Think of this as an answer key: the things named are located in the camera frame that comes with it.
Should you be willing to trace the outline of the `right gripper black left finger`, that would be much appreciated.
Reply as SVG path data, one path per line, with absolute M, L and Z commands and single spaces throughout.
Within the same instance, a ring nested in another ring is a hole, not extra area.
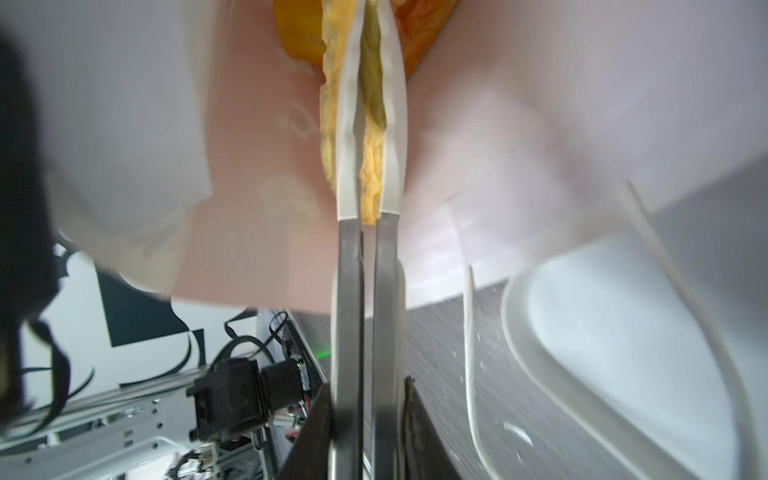
M 326 480 L 332 438 L 332 401 L 330 385 L 324 384 L 310 409 L 278 480 Z

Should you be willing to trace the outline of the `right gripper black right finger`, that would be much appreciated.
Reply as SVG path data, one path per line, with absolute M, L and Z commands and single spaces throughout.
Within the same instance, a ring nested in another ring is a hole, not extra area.
M 412 377 L 405 379 L 403 427 L 406 479 L 461 479 L 421 400 L 415 380 Z

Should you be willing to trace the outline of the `white-tipped steel tongs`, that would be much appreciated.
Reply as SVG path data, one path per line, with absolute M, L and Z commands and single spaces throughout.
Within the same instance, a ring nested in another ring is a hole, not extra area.
M 339 229 L 331 317 L 331 479 L 405 476 L 406 281 L 398 232 L 408 156 L 406 75 L 396 20 L 378 2 L 382 35 L 383 191 L 374 231 Z

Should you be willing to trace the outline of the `red white paper bag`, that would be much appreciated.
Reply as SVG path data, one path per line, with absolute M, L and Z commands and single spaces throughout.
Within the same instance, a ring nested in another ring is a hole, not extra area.
M 321 69 L 268 1 L 5 1 L 39 112 L 54 226 L 76 246 L 48 309 L 88 394 L 211 357 L 182 326 L 330 310 L 335 199 Z M 763 1 L 462 1 L 407 83 L 399 227 L 409 307 L 601 240 L 636 204 L 666 238 L 767 242 L 735 205 L 767 149 Z

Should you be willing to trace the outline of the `glazed fake pastry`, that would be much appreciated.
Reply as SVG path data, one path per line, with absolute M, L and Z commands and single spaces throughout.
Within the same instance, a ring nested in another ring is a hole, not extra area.
M 339 229 L 379 219 L 383 191 L 382 35 L 376 1 L 324 1 L 326 50 L 320 91 L 321 157 L 336 196 Z

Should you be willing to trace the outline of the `orange fake croissant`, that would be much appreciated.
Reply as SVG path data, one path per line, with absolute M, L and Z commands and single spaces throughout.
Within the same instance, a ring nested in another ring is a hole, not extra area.
M 407 78 L 421 63 L 458 3 L 458 0 L 391 1 Z

